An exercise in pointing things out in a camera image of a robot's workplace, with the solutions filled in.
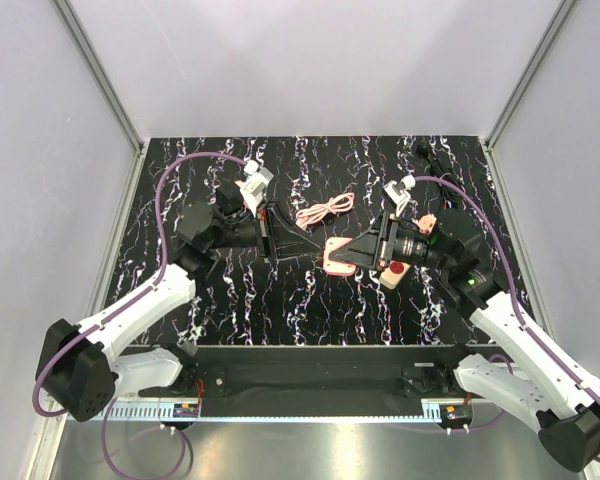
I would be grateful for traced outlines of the beige red power strip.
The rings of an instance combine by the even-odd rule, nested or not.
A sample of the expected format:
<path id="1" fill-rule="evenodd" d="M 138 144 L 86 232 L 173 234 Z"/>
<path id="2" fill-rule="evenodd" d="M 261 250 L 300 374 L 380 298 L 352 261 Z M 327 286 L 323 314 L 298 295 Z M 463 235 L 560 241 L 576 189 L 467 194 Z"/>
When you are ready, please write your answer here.
<path id="1" fill-rule="evenodd" d="M 385 288 L 395 290 L 409 269 L 410 265 L 407 263 L 392 261 L 380 274 L 379 282 Z"/>

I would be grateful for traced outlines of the beige plug adapter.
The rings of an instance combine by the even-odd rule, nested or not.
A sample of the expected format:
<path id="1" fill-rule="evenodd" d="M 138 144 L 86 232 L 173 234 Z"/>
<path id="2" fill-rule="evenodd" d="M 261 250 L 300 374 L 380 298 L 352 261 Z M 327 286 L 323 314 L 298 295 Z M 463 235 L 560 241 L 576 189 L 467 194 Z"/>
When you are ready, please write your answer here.
<path id="1" fill-rule="evenodd" d="M 437 218 L 433 214 L 424 215 L 417 221 L 418 230 L 421 234 L 429 236 L 436 225 Z"/>

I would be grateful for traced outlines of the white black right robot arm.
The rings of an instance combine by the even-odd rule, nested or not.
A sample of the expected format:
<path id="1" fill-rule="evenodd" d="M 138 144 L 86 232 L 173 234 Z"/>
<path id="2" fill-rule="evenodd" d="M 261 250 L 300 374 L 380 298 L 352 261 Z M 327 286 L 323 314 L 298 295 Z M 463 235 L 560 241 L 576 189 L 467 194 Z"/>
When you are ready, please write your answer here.
<path id="1" fill-rule="evenodd" d="M 437 269 L 447 307 L 485 332 L 523 372 L 516 377 L 469 350 L 434 371 L 446 396 L 481 396 L 534 431 L 547 453 L 579 473 L 600 455 L 600 378 L 571 358 L 520 306 L 505 271 L 492 269 L 481 229 L 445 210 L 430 233 L 385 213 L 332 250 L 332 262 L 384 272 L 391 263 Z"/>

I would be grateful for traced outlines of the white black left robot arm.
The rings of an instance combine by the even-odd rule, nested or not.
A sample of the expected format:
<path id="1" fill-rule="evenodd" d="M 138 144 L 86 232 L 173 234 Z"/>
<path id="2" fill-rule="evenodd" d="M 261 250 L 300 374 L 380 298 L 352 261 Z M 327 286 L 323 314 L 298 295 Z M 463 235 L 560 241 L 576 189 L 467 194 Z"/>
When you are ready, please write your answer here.
<path id="1" fill-rule="evenodd" d="M 196 363 L 189 348 L 124 351 L 158 320 L 189 303 L 197 287 L 223 272 L 217 250 L 256 248 L 269 260 L 323 251 L 274 201 L 255 212 L 238 201 L 193 202 L 183 209 L 176 236 L 173 255 L 149 280 L 77 324 L 60 319 L 47 330 L 35 388 L 58 402 L 62 413 L 85 422 L 127 394 L 152 388 L 176 396 L 195 392 Z"/>

